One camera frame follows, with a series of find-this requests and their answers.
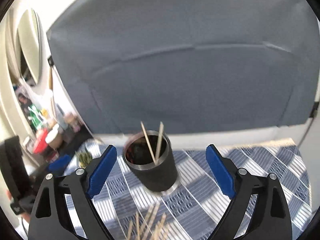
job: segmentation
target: wooden skewer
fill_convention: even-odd
[[[139,225],[139,214],[136,212],[136,228],[137,228],[137,237],[140,240],[140,225]]]
[[[152,148],[151,148],[151,145],[150,145],[150,142],[149,142],[149,138],[148,138],[146,129],[144,128],[144,125],[143,125],[143,122],[142,122],[142,121],[141,121],[141,127],[142,127],[142,131],[143,131],[143,133],[144,133],[144,136],[145,136],[145,138],[146,138],[146,141],[147,141],[147,144],[148,144],[148,147],[149,147],[149,151],[150,151],[152,160],[153,160],[153,162],[156,164],[156,159],[155,159],[155,156],[154,156],[154,154],[153,154],[153,151],[152,151]]]
[[[154,237],[155,240],[158,240],[158,238],[159,238],[159,234],[160,234],[160,232],[162,230],[162,227],[164,225],[164,221],[165,221],[166,217],[167,217],[167,215],[165,213],[163,213],[162,217],[161,217],[161,220],[160,220],[160,224],[158,226],[158,230],[155,232],[155,237]]]
[[[150,206],[149,209],[148,209],[148,212],[147,212],[147,214],[146,214],[146,216],[144,218],[144,222],[143,222],[143,224],[141,225],[141,228],[140,228],[140,235],[143,233],[143,230],[147,225],[146,223],[148,223],[148,221],[149,221],[149,218],[151,216],[151,212],[152,212],[153,208],[154,208],[154,206]]]
[[[150,236],[150,240],[157,240],[156,234],[157,234],[157,232],[158,232],[159,225],[160,225],[160,222],[158,222],[158,223],[156,224],[155,230],[153,231],[153,235]]]
[[[132,227],[133,227],[133,222],[132,222],[132,220],[130,220],[128,234],[127,234],[127,240],[130,240],[130,238],[131,238]]]
[[[169,232],[169,225],[167,224],[167,226],[164,228],[164,234],[161,240],[167,240],[168,232]]]
[[[155,218],[156,218],[156,215],[157,215],[157,212],[158,212],[159,207],[160,207],[160,203],[158,202],[158,203],[156,204],[156,206],[155,206],[155,209],[154,209],[153,212],[152,212],[150,221],[149,221],[149,223],[148,223],[148,227],[149,227],[149,228],[151,228],[152,225],[153,225],[153,221],[154,221]],[[147,237],[148,237],[148,234],[149,234],[149,232],[148,232],[148,228],[147,228],[146,231],[144,232],[144,235],[143,235],[142,240],[146,240]]]
[[[159,155],[160,155],[161,144],[162,144],[163,129],[164,129],[164,125],[163,125],[162,122],[160,122],[159,135],[158,135],[157,148],[156,148],[156,163],[158,162]]]

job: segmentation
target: blue and white tablecloth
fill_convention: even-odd
[[[96,140],[86,142],[87,149],[97,158],[107,145]],[[181,185],[172,194],[158,197],[147,193],[141,182],[122,160],[122,147],[117,147],[117,161],[101,191],[92,200],[102,221],[115,240],[126,239],[130,220],[135,224],[139,211],[140,225],[150,206],[158,203],[159,209],[151,226],[166,213],[167,239],[207,240],[224,214],[230,200],[223,195],[206,160],[205,150],[174,151],[175,163],[180,172]],[[311,198],[308,174],[301,154],[295,145],[218,148],[221,155],[230,158],[235,165],[246,168],[251,174],[266,176],[275,173],[288,202],[292,234],[295,240],[308,225],[311,217]],[[78,168],[74,157],[65,174]],[[257,196],[252,195],[246,214],[236,235],[243,235],[252,216]],[[76,233],[86,237],[76,214],[71,195],[66,195],[67,206]],[[163,239],[164,229],[159,239]],[[133,226],[132,237],[136,229]]]

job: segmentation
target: black tumbler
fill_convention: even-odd
[[[156,154],[159,133],[149,130],[147,135],[153,153]],[[174,163],[171,144],[165,134],[163,135],[160,157],[156,165],[152,160],[143,132],[132,136],[127,141],[122,157],[146,189],[156,195],[169,194],[179,185],[180,180]]]

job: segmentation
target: stainless steel rim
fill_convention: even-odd
[[[162,196],[167,196],[167,195],[170,195],[171,193],[173,193],[177,189],[179,184],[180,184],[180,173],[178,172],[178,176],[177,176],[175,183],[168,190],[155,192],[155,191],[151,191],[151,190],[147,189],[145,185],[142,185],[142,186],[143,186],[144,190],[146,192],[148,192],[149,194],[154,195],[154,196],[158,196],[158,197],[162,197]]]
[[[157,136],[158,136],[158,135],[159,135],[159,132],[153,131],[153,130],[149,130],[149,131],[147,131],[147,135],[157,135]],[[165,148],[165,150],[164,150],[164,153],[163,153],[163,154],[161,155],[161,157],[158,159],[157,165],[155,165],[153,162],[148,163],[148,164],[144,164],[144,165],[136,165],[136,164],[133,164],[133,163],[131,163],[131,162],[129,162],[129,161],[127,160],[127,158],[125,157],[125,153],[127,152],[127,149],[129,148],[129,146],[130,146],[134,141],[136,141],[137,139],[142,138],[142,137],[144,137],[144,133],[143,133],[143,132],[140,132],[140,133],[137,133],[137,134],[135,134],[135,135],[133,135],[132,137],[129,138],[129,140],[128,140],[128,141],[126,142],[126,144],[124,145],[124,149],[123,149],[123,151],[122,151],[122,158],[123,158],[124,162],[125,162],[128,166],[130,166],[130,167],[132,167],[132,168],[134,168],[134,169],[136,169],[136,170],[146,171],[146,170],[151,170],[152,168],[154,168],[154,167],[156,167],[156,166],[159,166],[161,163],[164,162],[164,160],[166,159],[166,157],[168,156],[168,153],[169,153],[170,141],[169,141],[168,137],[167,137],[165,134],[163,134],[163,138],[164,138],[164,140],[165,140],[165,142],[166,142],[166,148]]]

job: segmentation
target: hand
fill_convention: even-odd
[[[9,198],[9,199],[12,199],[12,195],[11,195],[10,191],[7,190],[6,193],[7,193],[8,198]],[[28,223],[30,223],[30,214],[24,212],[24,213],[21,214],[21,217],[22,217],[25,221],[27,221]]]

